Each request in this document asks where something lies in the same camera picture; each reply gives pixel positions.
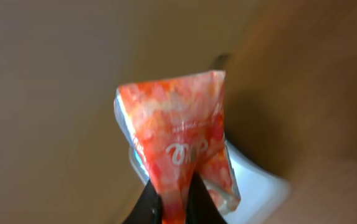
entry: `snack bag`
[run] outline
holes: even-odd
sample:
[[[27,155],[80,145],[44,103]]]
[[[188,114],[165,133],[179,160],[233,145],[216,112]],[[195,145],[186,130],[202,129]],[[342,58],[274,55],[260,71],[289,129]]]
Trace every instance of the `snack bag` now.
[[[240,202],[240,195],[234,170],[224,146],[208,161],[196,167],[218,211],[225,215],[234,211]]]
[[[210,71],[118,87],[115,114],[161,195],[163,223],[184,223],[195,169],[204,173],[209,192],[217,192],[210,192],[215,202],[233,192],[235,177],[224,150],[224,77],[223,71]],[[227,166],[228,173],[221,171]]]

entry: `black object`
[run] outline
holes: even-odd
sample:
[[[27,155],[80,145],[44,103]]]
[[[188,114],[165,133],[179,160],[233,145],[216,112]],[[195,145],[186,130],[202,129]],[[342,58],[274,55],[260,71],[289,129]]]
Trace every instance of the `black object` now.
[[[161,197],[156,193],[152,183],[148,181],[134,209],[123,223],[159,224],[162,214]],[[226,223],[214,205],[202,178],[196,173],[192,177],[189,188],[186,223]]]

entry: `orange packaging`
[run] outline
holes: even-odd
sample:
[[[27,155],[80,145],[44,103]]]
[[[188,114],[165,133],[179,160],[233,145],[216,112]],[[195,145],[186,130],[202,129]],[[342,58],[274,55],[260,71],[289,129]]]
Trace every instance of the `orange packaging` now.
[[[217,207],[240,201],[225,149],[223,71],[119,86],[115,114],[163,203],[163,223],[184,223],[193,172]]]

